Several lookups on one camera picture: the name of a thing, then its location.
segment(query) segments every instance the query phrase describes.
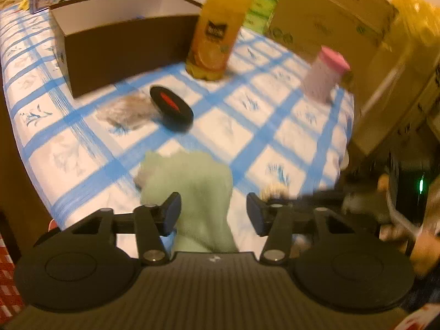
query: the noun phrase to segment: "table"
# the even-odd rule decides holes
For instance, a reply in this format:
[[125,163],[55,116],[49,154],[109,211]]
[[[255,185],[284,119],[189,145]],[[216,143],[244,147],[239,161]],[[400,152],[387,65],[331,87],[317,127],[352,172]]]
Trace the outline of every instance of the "table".
[[[353,125],[353,96],[337,88],[332,105],[307,100],[298,87],[309,66],[261,35],[241,29],[219,82],[195,80],[179,63],[78,99],[69,92],[52,43],[47,11],[1,11],[0,57],[15,139],[35,189],[61,228],[101,207],[128,213],[138,206],[133,176],[147,150],[203,150],[228,164],[234,179],[228,224],[239,250],[257,255],[265,238],[255,234],[246,215],[248,192],[280,181],[295,196],[331,188],[337,180]],[[149,93],[153,84],[172,89],[192,107],[188,133],[153,121],[125,130],[96,118],[97,108],[129,93]],[[117,244],[137,257],[134,236],[118,235]]]

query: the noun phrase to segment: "orange juice bottle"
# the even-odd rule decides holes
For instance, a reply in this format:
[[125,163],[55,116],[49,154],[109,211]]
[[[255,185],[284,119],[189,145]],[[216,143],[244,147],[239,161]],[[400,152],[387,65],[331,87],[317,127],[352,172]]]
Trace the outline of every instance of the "orange juice bottle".
[[186,71],[197,79],[218,80],[253,0],[206,0],[197,22]]

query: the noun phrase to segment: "fluffy fabric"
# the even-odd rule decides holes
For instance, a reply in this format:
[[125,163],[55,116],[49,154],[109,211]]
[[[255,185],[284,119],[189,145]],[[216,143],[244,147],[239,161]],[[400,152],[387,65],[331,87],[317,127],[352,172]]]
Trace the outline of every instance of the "fluffy fabric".
[[226,222],[232,174],[225,164],[203,152],[162,157],[148,152],[135,182],[142,204],[160,205],[173,191],[182,197],[173,251],[236,252]]

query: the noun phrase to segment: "black lid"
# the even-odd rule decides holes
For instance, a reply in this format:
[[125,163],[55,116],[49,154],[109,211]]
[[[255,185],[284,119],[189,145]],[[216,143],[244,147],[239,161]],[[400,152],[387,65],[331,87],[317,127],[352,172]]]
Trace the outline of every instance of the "black lid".
[[52,312],[106,304],[130,288],[139,262],[95,235],[61,232],[22,257],[14,280],[23,300]]
[[161,111],[166,126],[171,129],[187,129],[192,125],[194,113],[183,99],[162,86],[150,88],[151,99]]
[[295,278],[318,302],[343,312],[381,312],[408,294],[408,258],[372,235],[333,235],[296,260]]

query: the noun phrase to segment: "pink-capped container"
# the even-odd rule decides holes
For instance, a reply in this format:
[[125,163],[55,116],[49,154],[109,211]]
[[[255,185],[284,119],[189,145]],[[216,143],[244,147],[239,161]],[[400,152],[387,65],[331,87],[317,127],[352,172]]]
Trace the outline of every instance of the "pink-capped container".
[[301,84],[301,89],[309,98],[326,104],[330,100],[331,90],[349,70],[350,65],[342,54],[322,46]]

